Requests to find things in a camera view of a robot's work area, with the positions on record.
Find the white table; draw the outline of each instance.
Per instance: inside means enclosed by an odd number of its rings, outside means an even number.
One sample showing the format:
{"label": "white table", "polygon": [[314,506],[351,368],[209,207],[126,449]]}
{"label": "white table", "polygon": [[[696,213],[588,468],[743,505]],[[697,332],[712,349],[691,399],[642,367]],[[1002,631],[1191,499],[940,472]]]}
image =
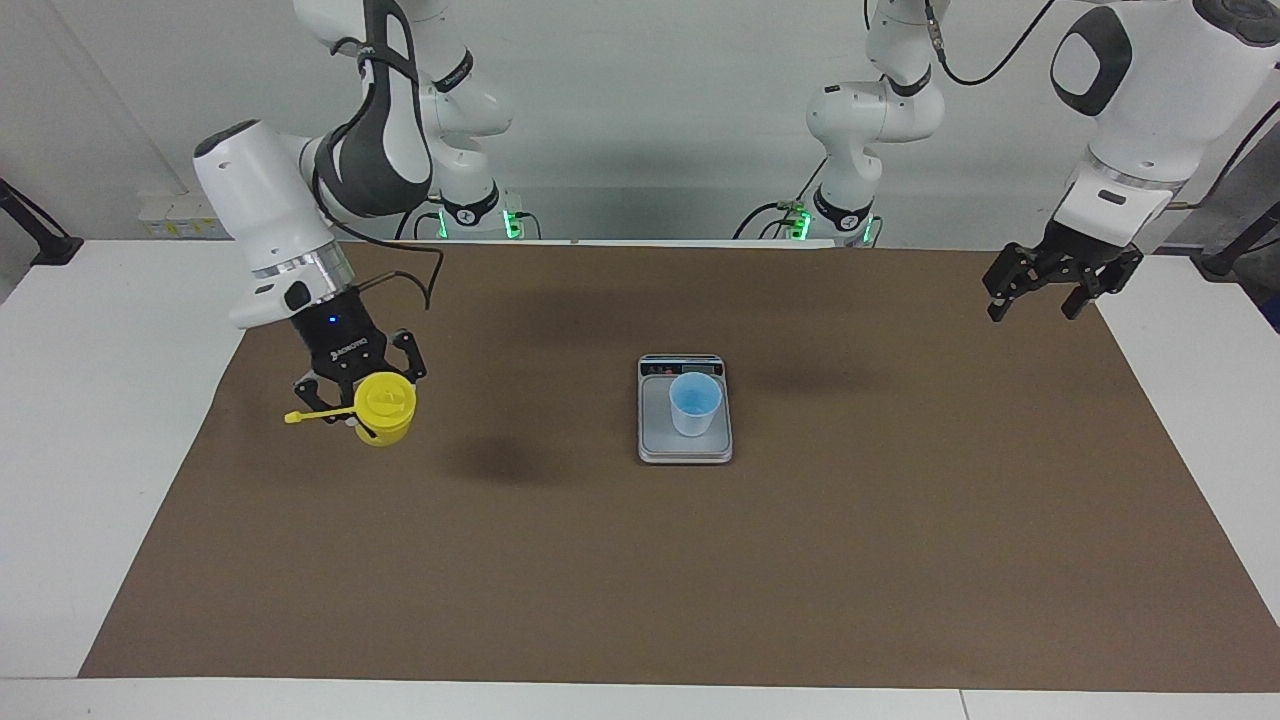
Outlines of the white table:
{"label": "white table", "polygon": [[[1280,694],[76,680],[239,343],[243,279],[230,243],[91,242],[0,305],[0,717],[1280,717]],[[1280,618],[1280,338],[1184,259],[1101,307]]]}

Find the yellow lid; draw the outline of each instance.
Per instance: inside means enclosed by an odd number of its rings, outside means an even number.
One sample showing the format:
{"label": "yellow lid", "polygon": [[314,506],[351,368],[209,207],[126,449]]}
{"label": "yellow lid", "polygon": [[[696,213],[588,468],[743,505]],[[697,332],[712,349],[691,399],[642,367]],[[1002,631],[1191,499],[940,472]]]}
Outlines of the yellow lid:
{"label": "yellow lid", "polygon": [[398,373],[374,373],[356,388],[356,416],[375,433],[396,433],[413,421],[417,392]]}

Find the scale platform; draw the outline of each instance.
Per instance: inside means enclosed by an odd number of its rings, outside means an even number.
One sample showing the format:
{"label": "scale platform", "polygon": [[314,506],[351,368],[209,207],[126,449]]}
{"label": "scale platform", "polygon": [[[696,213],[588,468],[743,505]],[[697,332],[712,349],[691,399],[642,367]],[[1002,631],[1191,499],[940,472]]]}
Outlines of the scale platform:
{"label": "scale platform", "polygon": [[640,379],[640,459],[650,465],[723,465],[733,459],[733,428],[728,415],[728,387],[723,375],[712,375],[724,391],[712,427],[701,437],[685,437],[671,421],[671,383],[678,375]]}

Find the digital scale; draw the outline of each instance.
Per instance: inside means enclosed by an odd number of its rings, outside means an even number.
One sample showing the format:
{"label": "digital scale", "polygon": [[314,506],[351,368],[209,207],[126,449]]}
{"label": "digital scale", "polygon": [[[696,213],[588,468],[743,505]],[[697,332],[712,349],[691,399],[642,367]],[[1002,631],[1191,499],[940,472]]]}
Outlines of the digital scale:
{"label": "digital scale", "polygon": [[[685,437],[671,420],[671,383],[684,373],[704,373],[719,383],[724,402],[700,437]],[[640,459],[650,465],[723,465],[733,459],[724,361],[716,355],[645,355],[636,372]]]}

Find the translucent plastic cup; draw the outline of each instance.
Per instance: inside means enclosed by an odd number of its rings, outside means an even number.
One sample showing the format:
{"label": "translucent plastic cup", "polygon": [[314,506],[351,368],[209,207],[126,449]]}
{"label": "translucent plastic cup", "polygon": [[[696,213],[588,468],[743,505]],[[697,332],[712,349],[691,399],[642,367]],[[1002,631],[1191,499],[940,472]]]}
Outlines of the translucent plastic cup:
{"label": "translucent plastic cup", "polygon": [[685,437],[707,434],[723,404],[724,391],[705,373],[685,373],[671,383],[671,421]]}

